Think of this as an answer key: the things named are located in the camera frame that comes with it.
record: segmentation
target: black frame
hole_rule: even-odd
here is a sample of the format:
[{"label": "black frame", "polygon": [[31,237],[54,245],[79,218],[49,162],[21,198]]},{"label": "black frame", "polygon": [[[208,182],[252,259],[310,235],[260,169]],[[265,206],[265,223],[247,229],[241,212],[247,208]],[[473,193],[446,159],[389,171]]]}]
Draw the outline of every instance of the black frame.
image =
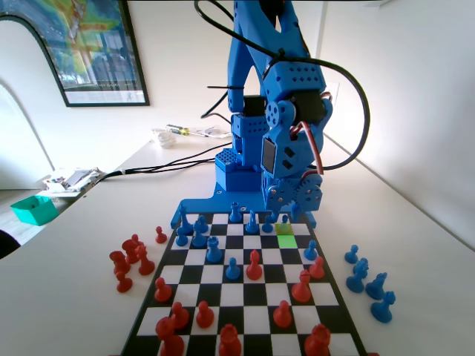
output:
[{"label": "black frame", "polygon": [[109,103],[70,103],[68,101],[68,98],[66,97],[65,89],[63,88],[63,85],[61,83],[61,80],[59,79],[59,74],[56,70],[56,67],[53,63],[52,58],[50,57],[50,54],[48,53],[48,49],[46,48],[45,42],[42,39],[42,36],[39,34],[39,32],[36,30],[36,28],[27,20],[22,18],[21,16],[17,15],[10,15],[10,14],[5,14],[5,13],[0,13],[0,21],[13,21],[17,22],[19,24],[22,24],[27,28],[27,30],[30,31],[30,33],[33,35],[35,38],[36,42],[42,49],[43,54],[45,55],[45,58],[47,60],[47,63],[50,66],[51,72],[54,76],[54,80],[56,81],[56,84],[58,85],[59,92],[61,93],[61,96],[63,100],[65,101],[65,105],[68,108],[91,108],[91,107],[116,107],[116,106],[150,106],[150,100],[148,98],[148,91],[147,87],[145,84],[145,78],[143,75],[142,71],[142,64],[140,63],[140,56],[139,56],[139,51],[137,49],[137,43],[135,41],[135,33],[134,33],[134,28],[132,27],[132,20],[130,17],[130,12],[128,10],[128,4],[127,1],[118,1],[119,2],[119,7],[121,7],[121,14],[122,14],[122,20],[124,21],[124,25],[128,27],[129,32],[130,32],[130,37],[131,37],[131,45],[132,48],[135,52],[135,59],[136,59],[136,64],[137,64],[137,74],[139,76],[139,80],[141,81],[142,85],[142,91],[143,91],[143,96],[144,96],[144,102],[109,102]]}]

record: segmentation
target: white table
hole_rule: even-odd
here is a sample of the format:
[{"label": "white table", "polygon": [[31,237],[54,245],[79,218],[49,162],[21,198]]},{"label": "white table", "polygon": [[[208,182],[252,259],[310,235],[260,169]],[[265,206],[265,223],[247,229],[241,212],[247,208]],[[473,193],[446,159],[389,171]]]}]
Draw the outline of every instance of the white table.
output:
[{"label": "white table", "polygon": [[[123,167],[163,164],[222,143],[192,142],[163,151],[147,144]],[[325,164],[346,156],[325,143]],[[357,162],[325,173],[322,188],[316,234],[366,349],[381,356],[473,355],[474,253]],[[0,260],[0,355],[118,355],[152,275],[133,268],[132,290],[117,293],[109,253],[136,233],[157,263],[165,246],[154,242],[155,227],[169,234],[178,202],[213,189],[213,164],[108,179]],[[388,325],[371,316],[366,294],[344,284],[351,265],[343,254],[352,244],[370,261],[366,280],[388,273],[385,289],[396,293]]]}]

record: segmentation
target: teal container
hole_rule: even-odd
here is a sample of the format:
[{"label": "teal container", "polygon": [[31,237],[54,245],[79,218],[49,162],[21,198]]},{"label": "teal container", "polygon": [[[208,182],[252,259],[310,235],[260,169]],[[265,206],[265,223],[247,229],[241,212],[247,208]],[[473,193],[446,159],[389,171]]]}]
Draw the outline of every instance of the teal container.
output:
[{"label": "teal container", "polygon": [[20,221],[41,226],[57,217],[58,211],[48,197],[32,196],[10,206]]}]

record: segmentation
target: red pawn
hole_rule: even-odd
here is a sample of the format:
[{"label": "red pawn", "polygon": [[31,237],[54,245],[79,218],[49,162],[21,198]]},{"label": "red pawn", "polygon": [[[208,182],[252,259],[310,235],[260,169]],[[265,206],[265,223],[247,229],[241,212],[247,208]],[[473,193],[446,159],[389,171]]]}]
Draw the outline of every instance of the red pawn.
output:
[{"label": "red pawn", "polygon": [[242,349],[238,331],[232,324],[226,324],[220,333],[220,356],[240,356]]},{"label": "red pawn", "polygon": [[312,334],[306,338],[304,348],[306,356],[328,356],[330,351],[330,330],[323,324],[318,324]]},{"label": "red pawn", "polygon": [[170,317],[160,319],[155,326],[158,338],[163,341],[160,356],[182,356],[185,350],[185,343],[178,335],[173,335],[175,330],[174,321]]},{"label": "red pawn", "polygon": [[171,319],[175,323],[176,329],[184,328],[188,324],[188,319],[190,318],[190,313],[188,310],[182,307],[180,302],[173,303],[171,306],[171,311],[173,312]]},{"label": "red pawn", "polygon": [[114,262],[114,274],[117,272],[124,272],[124,274],[127,274],[127,272],[130,271],[131,265],[129,265],[125,260],[125,255],[122,251],[111,252],[109,258]]},{"label": "red pawn", "polygon": [[310,275],[317,280],[323,278],[325,276],[324,271],[324,258],[318,256],[315,260],[315,263],[310,266],[309,268]]},{"label": "red pawn", "polygon": [[132,280],[126,278],[124,272],[117,272],[116,277],[119,280],[117,291],[119,293],[126,293],[132,287]]},{"label": "red pawn", "polygon": [[310,300],[312,293],[309,288],[310,273],[304,269],[300,273],[300,283],[292,286],[292,296],[300,303],[306,303]]},{"label": "red pawn", "polygon": [[206,329],[213,324],[214,320],[214,312],[208,307],[208,303],[206,301],[200,302],[198,304],[198,315],[196,316],[196,322],[198,326],[202,329]]},{"label": "red pawn", "polygon": [[157,228],[155,229],[155,231],[157,232],[157,237],[155,237],[155,241],[157,241],[157,243],[164,243],[164,242],[166,242],[166,235],[162,232],[162,227],[161,227],[161,226],[157,226]]},{"label": "red pawn", "polygon": [[138,246],[137,243],[133,241],[132,239],[126,240],[122,244],[122,250],[124,250],[125,253],[127,254],[127,257],[125,258],[127,263],[133,264],[133,263],[139,262],[139,257],[135,253],[135,249],[137,248],[137,246]]},{"label": "red pawn", "polygon": [[292,315],[290,314],[289,304],[282,300],[279,307],[274,310],[274,323],[281,328],[286,328],[292,322]]},{"label": "red pawn", "polygon": [[147,258],[147,250],[145,249],[145,246],[139,246],[135,251],[137,256],[140,258],[139,273],[142,276],[146,276],[153,272],[155,270],[155,263]]},{"label": "red pawn", "polygon": [[246,268],[246,274],[250,280],[258,280],[262,276],[262,267],[259,266],[260,258],[258,250],[251,252],[251,264]]},{"label": "red pawn", "polygon": [[165,280],[162,277],[157,278],[155,281],[157,291],[155,292],[155,300],[157,302],[164,303],[171,297],[171,286],[165,284]]}]

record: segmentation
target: picture frame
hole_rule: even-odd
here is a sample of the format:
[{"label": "picture frame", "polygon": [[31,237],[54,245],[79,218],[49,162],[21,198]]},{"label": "picture frame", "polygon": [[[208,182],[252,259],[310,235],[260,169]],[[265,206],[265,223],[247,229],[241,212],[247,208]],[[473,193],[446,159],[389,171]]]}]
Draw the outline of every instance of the picture frame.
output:
[{"label": "picture frame", "polygon": [[67,107],[149,106],[127,1],[0,0],[0,21],[24,25]]}]

